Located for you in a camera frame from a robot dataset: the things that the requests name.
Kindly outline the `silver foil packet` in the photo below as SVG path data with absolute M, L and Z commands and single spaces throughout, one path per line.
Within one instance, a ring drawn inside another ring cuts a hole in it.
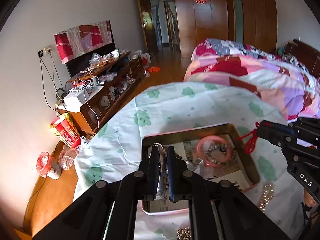
M 156 200 L 164 198 L 165 191 L 167 189 L 167 172 L 166 172 L 166 156 L 164 147 L 160 143 L 154 143 L 159 151 L 159 176 L 156 191 Z

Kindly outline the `white bin with red bag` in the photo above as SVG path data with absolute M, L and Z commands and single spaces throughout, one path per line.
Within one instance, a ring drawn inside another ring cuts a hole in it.
M 61 176 L 61 167 L 48 152 L 41 152 L 37 158 L 36 170 L 42 178 L 57 180 Z

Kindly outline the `pink metal tin box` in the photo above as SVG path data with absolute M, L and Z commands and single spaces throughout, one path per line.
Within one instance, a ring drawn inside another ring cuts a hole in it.
M 231 123 L 148 135 L 142 139 L 142 157 L 149 157 L 154 145 L 173 146 L 189 170 L 208 181 L 228 180 L 246 192 L 260 183 L 260 176 L 240 136 Z

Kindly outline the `wooden TV cabinet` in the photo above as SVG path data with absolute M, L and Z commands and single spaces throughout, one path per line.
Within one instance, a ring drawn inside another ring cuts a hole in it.
M 59 105 L 58 113 L 69 113 L 79 133 L 93 135 L 120 109 L 143 77 L 142 58 L 123 63 L 111 82 L 93 89 L 79 107 Z

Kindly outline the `red cord coin charm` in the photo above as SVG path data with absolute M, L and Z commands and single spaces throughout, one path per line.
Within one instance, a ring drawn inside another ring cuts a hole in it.
M 246 154 L 251 154 L 255 149 L 256 142 L 258 139 L 257 130 L 258 130 L 259 126 L 260 126 L 260 123 L 256 122 L 255 129 L 253 129 L 249 133 L 237 138 L 238 140 L 244 140 L 246 138 L 248 139 L 248 141 L 244 144 L 244 152 Z

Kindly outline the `wooden wardrobe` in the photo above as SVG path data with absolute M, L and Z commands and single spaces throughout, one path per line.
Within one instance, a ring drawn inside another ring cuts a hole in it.
M 235 0 L 175 0 L 182 58 L 206 38 L 234 41 Z M 274 53 L 277 44 L 276 0 L 242 0 L 245 44 Z

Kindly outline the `wall power socket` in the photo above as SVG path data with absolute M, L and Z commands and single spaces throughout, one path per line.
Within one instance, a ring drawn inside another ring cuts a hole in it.
M 52 50 L 50 47 L 45 47 L 43 49 L 41 49 L 40 51 L 38 51 L 38 57 L 43 57 L 45 55 L 51 54 Z

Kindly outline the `television with patchwork cover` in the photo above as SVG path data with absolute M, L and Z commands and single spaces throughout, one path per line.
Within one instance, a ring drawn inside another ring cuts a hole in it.
M 71 77 L 89 66 L 94 53 L 103 56 L 116 48 L 109 20 L 69 28 L 55 34 L 54 39 Z

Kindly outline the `clear plastic bag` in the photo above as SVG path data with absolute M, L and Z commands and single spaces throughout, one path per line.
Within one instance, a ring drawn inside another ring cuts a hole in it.
M 74 165 L 74 160 L 77 156 L 76 149 L 65 146 L 59 155 L 58 163 L 63 170 L 69 170 Z

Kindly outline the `red yellow carton box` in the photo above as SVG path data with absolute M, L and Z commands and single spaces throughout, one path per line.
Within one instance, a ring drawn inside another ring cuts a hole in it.
M 81 144 L 80 134 L 68 113 L 63 113 L 52 121 L 49 129 L 70 148 L 76 148 Z

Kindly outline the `pink bangle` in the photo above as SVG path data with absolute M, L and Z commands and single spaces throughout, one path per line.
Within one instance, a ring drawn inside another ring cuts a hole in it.
M 204 162 L 205 167 L 225 166 L 232 160 L 232 146 L 221 136 L 209 135 L 197 143 L 196 156 Z

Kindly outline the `wooden door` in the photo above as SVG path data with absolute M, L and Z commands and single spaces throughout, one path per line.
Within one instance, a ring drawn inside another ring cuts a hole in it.
M 137 0 L 141 25 L 143 29 L 143 36 L 145 41 L 145 46 L 153 57 L 158 52 L 155 25 L 152 20 L 152 9 L 150 0 Z

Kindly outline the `white box on cabinet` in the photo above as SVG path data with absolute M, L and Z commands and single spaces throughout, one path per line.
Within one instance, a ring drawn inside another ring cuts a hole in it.
M 68 93 L 63 99 L 66 106 L 81 106 L 86 103 L 89 98 L 87 90 L 82 89 Z

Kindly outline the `pink patchwork quilt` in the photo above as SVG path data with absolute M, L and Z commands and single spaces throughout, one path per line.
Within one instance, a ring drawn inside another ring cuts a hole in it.
M 184 80 L 246 89 L 278 108 L 286 120 L 319 118 L 319 81 L 290 54 L 207 38 L 195 47 Z

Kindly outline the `white green-patterned bed sheet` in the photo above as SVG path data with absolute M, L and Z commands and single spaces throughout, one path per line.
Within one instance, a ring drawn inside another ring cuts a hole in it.
M 78 154 L 74 196 L 80 197 L 98 180 L 112 183 L 136 171 L 142 142 L 152 135 L 168 133 L 175 151 L 184 160 L 194 161 L 202 128 L 229 123 L 245 137 L 262 120 L 286 124 L 279 109 L 246 89 L 202 82 L 150 87 L 116 113 Z M 213 182 L 234 183 L 254 204 L 272 190 L 265 215 L 297 239 L 303 230 L 304 189 L 287 172 L 280 148 L 259 139 L 248 157 L 252 167 L 236 157 L 223 167 L 198 166 L 195 171 Z

